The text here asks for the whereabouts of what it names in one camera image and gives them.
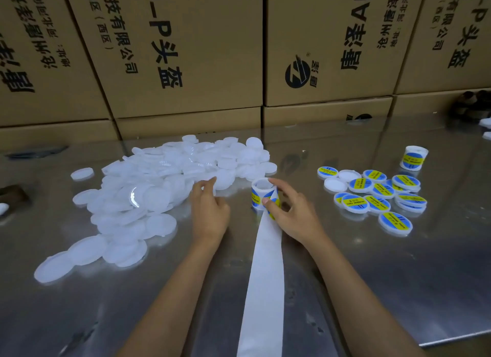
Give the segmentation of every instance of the hand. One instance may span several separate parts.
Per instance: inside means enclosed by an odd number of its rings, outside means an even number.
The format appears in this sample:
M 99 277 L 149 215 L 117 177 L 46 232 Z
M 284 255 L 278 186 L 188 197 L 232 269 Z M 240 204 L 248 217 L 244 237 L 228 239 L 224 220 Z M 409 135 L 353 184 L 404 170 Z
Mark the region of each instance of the hand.
M 290 211 L 286 212 L 274 204 L 271 199 L 263 198 L 262 200 L 264 207 L 274 216 L 286 234 L 304 246 L 326 236 L 315 213 L 314 205 L 305 198 L 305 195 L 297 193 L 286 181 L 272 178 L 269 181 L 278 186 L 292 203 Z
M 223 197 L 213 196 L 216 180 L 213 177 L 209 181 L 194 184 L 190 200 L 194 242 L 212 243 L 218 248 L 230 221 L 230 206 Z

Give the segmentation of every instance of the reflective table surface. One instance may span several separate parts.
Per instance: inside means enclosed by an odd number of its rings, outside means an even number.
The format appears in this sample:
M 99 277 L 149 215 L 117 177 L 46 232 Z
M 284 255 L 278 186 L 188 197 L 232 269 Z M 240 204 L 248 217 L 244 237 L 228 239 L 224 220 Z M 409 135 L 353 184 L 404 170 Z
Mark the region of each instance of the reflective table surface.
M 330 122 L 198 135 L 262 137 L 275 177 L 287 180 L 316 206 L 327 234 L 382 303 L 420 345 L 491 329 L 491 142 L 476 126 L 436 116 Z M 70 146 L 42 159 L 0 161 L 0 186 L 19 185 L 29 202 L 0 220 L 0 356 L 111 356 L 182 261 L 191 244 L 189 204 L 169 213 L 176 234 L 148 240 L 137 266 L 118 269 L 101 259 L 41 285 L 33 277 L 47 257 L 97 233 L 90 213 L 72 197 L 99 188 L 100 169 L 133 146 L 159 146 L 176 137 Z M 408 145 L 430 153 L 417 175 L 428 200 L 405 238 L 385 233 L 373 216 L 354 221 L 323 189 L 317 168 L 400 172 Z M 92 167 L 92 179 L 70 173 Z M 224 191 L 232 208 L 228 233 L 208 270 L 184 355 L 237 353 L 258 217 L 250 183 Z M 283 235 L 285 317 L 283 356 L 343 356 L 344 342 L 320 273 L 304 248 Z

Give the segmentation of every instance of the person's left hand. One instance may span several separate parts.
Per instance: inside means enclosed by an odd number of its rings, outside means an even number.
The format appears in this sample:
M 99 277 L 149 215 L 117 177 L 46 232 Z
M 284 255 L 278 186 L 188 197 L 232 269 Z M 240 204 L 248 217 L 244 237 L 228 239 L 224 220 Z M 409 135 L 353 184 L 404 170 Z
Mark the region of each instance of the person's left hand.
M 190 200 L 194 242 L 212 243 L 218 247 L 230 221 L 230 206 L 223 197 L 213 196 L 216 180 L 214 177 L 194 184 Z

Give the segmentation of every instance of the person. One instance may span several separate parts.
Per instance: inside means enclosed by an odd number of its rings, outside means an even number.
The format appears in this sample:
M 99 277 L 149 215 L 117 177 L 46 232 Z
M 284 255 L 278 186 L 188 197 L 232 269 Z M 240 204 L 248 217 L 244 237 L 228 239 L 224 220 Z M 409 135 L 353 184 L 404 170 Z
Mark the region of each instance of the person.
M 179 357 L 208 266 L 227 230 L 230 207 L 213 197 L 216 178 L 194 184 L 190 194 L 193 244 L 139 321 L 117 357 Z M 263 204 L 283 231 L 315 260 L 353 357 L 419 357 L 422 349 L 383 307 L 324 232 L 314 206 L 283 180 L 269 179 L 290 200 L 289 211 Z

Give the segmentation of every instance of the person's left arm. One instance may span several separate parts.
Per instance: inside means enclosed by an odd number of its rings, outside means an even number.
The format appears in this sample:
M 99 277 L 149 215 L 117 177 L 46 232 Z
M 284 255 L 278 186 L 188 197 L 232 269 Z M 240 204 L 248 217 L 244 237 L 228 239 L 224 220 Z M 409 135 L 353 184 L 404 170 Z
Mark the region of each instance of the person's left arm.
M 230 220 L 230 207 L 213 197 L 215 180 L 194 184 L 193 245 L 117 357 L 181 356 L 206 271 Z

